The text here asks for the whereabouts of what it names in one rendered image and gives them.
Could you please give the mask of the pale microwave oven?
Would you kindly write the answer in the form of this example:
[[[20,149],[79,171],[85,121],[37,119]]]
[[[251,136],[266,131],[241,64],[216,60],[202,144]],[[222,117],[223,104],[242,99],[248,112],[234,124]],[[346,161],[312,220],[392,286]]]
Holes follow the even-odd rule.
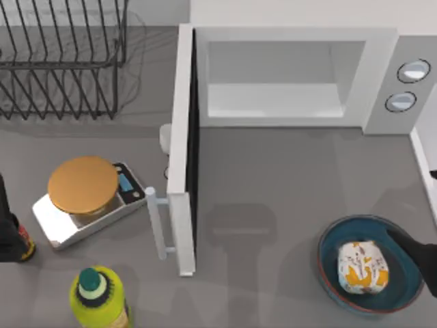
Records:
[[[197,27],[197,76],[205,127],[358,127],[368,135],[408,134],[437,84],[437,35],[395,28]],[[398,80],[424,59],[428,76]],[[392,113],[392,94],[413,108]]]

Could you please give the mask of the black bottle with red label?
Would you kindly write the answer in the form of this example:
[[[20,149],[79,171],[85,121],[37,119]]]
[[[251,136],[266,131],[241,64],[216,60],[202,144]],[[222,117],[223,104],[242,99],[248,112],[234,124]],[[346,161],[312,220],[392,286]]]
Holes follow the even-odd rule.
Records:
[[[10,210],[4,179],[0,174],[0,263],[25,262],[35,252],[35,243]]]

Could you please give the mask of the blue bowl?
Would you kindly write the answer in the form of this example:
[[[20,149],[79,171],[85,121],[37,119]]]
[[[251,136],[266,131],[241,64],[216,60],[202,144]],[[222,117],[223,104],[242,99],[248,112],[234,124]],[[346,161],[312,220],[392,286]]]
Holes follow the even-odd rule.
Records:
[[[317,246],[320,284],[341,308],[361,316],[383,316],[412,305],[425,286],[416,264],[391,239],[387,230],[409,235],[396,223],[375,215],[350,215],[327,226]],[[389,265],[388,286],[376,295],[354,295],[345,291],[337,273],[340,247],[353,241],[375,241]]]

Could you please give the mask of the white and orange bread bag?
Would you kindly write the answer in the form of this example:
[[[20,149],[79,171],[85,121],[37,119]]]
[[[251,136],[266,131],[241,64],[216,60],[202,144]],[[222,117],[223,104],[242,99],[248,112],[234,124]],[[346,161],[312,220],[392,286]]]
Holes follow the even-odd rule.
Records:
[[[352,241],[339,248],[337,276],[349,294],[376,295],[389,284],[389,266],[374,241]]]

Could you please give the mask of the pale grey rounded box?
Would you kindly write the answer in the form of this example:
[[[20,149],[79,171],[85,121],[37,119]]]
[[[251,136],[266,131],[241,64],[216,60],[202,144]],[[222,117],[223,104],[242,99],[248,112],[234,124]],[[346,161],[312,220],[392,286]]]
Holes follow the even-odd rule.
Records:
[[[163,124],[160,127],[159,142],[163,153],[169,155],[171,147],[171,123]]]

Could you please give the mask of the small round microwave knob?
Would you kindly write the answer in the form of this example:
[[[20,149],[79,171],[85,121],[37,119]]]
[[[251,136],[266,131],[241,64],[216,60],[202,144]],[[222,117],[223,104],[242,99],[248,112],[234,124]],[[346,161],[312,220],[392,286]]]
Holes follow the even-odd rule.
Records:
[[[387,98],[385,108],[392,113],[402,113],[413,108],[416,101],[417,97],[412,92],[392,94]]]

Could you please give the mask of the white microwave door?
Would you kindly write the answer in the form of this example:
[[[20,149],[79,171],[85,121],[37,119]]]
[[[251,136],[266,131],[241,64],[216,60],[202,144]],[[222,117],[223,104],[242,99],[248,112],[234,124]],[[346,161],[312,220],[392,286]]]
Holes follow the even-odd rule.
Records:
[[[179,275],[196,271],[199,101],[195,28],[179,26],[167,197]]]

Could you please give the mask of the yellow bottle with green cap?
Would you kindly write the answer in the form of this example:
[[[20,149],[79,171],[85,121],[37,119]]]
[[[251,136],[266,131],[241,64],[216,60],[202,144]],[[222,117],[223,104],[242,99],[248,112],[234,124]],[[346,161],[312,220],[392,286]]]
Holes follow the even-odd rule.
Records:
[[[83,269],[72,282],[69,301],[81,328],[133,328],[124,285],[108,267]]]

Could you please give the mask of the large round microwave knob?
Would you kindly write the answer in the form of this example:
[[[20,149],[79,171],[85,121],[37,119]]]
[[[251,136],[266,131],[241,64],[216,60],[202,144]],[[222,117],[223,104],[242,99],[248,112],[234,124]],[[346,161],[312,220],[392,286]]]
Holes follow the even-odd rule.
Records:
[[[397,71],[397,78],[405,84],[424,80],[431,71],[431,65],[424,59],[404,63]]]

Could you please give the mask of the kitchen scale with orange plate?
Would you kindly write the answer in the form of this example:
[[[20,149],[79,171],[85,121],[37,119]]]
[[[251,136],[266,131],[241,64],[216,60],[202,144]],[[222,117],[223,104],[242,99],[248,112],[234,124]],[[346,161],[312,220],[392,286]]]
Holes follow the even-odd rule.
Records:
[[[33,215],[53,249],[65,249],[135,212],[145,189],[125,163],[80,156],[52,172]]]

